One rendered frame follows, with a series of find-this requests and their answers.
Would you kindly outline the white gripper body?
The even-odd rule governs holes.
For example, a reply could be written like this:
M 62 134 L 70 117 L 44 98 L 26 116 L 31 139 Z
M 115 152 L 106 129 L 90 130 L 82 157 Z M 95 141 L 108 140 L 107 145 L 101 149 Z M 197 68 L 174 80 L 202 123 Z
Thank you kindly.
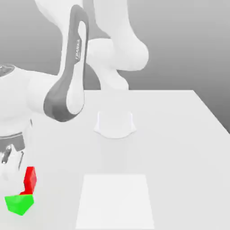
M 27 168 L 25 151 L 11 151 L 7 159 L 0 161 L 0 180 L 13 181 L 24 178 Z

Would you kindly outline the small red cube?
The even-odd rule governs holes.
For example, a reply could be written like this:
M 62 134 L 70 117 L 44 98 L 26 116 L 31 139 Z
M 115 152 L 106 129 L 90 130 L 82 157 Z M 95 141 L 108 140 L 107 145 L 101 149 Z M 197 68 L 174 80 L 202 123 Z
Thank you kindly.
M 24 177 L 24 191 L 20 195 L 32 195 L 37 182 L 35 167 L 28 166 Z

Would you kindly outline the small green cube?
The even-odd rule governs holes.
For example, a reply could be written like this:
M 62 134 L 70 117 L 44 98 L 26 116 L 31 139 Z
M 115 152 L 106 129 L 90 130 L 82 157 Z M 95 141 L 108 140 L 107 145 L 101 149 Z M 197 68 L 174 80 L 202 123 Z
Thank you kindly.
M 10 212 L 23 216 L 34 204 L 33 195 L 12 195 L 4 197 L 7 209 Z

